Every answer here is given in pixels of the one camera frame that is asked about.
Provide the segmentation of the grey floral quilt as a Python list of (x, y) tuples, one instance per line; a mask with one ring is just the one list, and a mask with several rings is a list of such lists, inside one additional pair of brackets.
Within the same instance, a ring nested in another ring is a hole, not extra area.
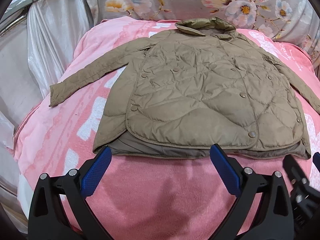
[(277, 42), (303, 48), (319, 65), (319, 17), (308, 0), (87, 0), (95, 23), (130, 16), (137, 20), (219, 17)]

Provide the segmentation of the silver satin curtain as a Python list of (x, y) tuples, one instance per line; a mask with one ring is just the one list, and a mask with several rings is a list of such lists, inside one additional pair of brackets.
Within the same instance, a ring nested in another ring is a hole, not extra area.
[(66, 71), (96, 9), (96, 0), (1, 0), (2, 199), (17, 195), (14, 134)]

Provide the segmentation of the olive quilted jacket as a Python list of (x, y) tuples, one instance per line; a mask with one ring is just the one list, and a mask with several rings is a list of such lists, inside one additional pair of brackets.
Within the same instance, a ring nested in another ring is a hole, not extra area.
[(178, 22), (175, 29), (108, 51), (50, 88), (57, 106), (106, 74), (112, 86), (93, 143), (114, 155), (197, 159), (213, 144), (253, 159), (311, 157), (300, 98), (319, 98), (277, 57), (217, 18)]

